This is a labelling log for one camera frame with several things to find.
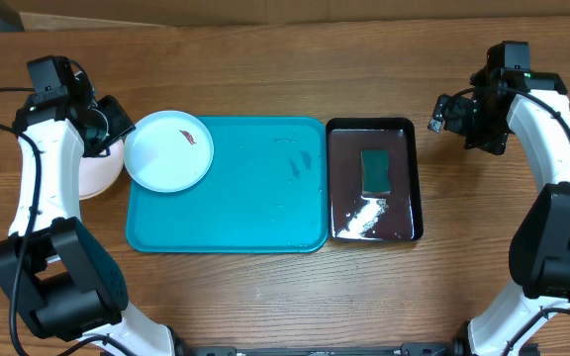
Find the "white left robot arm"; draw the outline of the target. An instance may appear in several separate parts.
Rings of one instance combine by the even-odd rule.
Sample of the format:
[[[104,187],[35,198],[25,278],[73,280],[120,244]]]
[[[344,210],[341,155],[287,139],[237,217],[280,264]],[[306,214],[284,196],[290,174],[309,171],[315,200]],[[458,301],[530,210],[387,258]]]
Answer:
[[[19,321],[37,338],[96,344],[112,355],[184,355],[175,332],[129,300],[117,262],[84,226],[79,165],[133,130],[111,96],[94,97],[88,77],[35,74],[10,128],[22,151],[17,213],[0,241],[0,288],[9,332],[25,354]]]

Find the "light blue plate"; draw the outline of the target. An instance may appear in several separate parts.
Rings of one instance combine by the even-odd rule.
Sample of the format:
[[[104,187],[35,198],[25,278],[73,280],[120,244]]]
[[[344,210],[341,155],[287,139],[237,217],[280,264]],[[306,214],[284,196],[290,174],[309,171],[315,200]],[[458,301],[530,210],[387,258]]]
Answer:
[[[206,126],[180,111],[158,111],[136,123],[125,140],[124,163],[139,185],[157,193],[175,193],[197,184],[214,160]]]

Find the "green sponge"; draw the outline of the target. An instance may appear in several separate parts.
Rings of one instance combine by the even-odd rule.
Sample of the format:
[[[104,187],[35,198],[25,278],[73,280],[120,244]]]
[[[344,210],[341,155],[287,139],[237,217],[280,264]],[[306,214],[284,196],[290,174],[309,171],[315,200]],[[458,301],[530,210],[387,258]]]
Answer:
[[[362,150],[362,193],[378,196],[391,193],[390,155],[386,150]]]

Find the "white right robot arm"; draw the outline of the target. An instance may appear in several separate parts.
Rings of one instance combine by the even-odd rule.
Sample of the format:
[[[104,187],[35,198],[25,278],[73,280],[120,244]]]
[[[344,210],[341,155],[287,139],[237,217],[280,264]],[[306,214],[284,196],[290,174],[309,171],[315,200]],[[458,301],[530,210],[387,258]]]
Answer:
[[[469,88],[441,95],[428,124],[496,154],[520,141],[538,195],[509,248],[511,280],[466,322],[442,355],[535,355],[529,340],[555,315],[570,314],[570,101],[555,73],[483,68]]]

